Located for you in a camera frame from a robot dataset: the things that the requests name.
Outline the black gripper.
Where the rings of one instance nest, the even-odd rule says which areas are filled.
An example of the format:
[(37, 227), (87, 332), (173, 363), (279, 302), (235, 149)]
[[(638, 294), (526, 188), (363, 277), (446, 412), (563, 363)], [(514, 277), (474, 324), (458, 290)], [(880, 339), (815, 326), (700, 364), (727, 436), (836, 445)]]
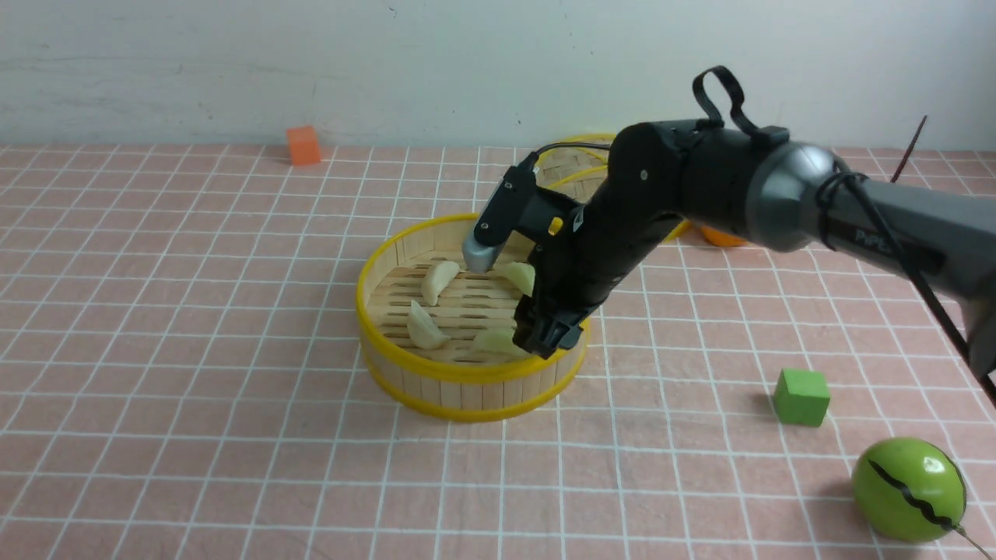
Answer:
[(579, 344), (583, 322), (647, 255), (647, 214), (637, 206), (581, 205), (529, 256), (530, 296), (514, 314), (514, 344), (542, 359)]

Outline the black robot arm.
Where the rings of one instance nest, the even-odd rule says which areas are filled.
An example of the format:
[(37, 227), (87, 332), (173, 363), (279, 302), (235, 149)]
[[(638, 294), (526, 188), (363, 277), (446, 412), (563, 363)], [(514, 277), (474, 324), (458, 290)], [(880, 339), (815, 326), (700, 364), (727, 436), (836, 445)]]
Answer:
[(821, 243), (914, 284), (986, 390), (994, 372), (994, 202), (871, 180), (839, 156), (760, 127), (739, 82), (709, 70), (731, 100), (722, 117), (630, 125), (608, 151), (607, 177), (585, 203), (557, 208), (562, 228), (530, 256), (535, 284), (514, 313), (514, 341), (547, 358), (683, 220), (780, 253)]

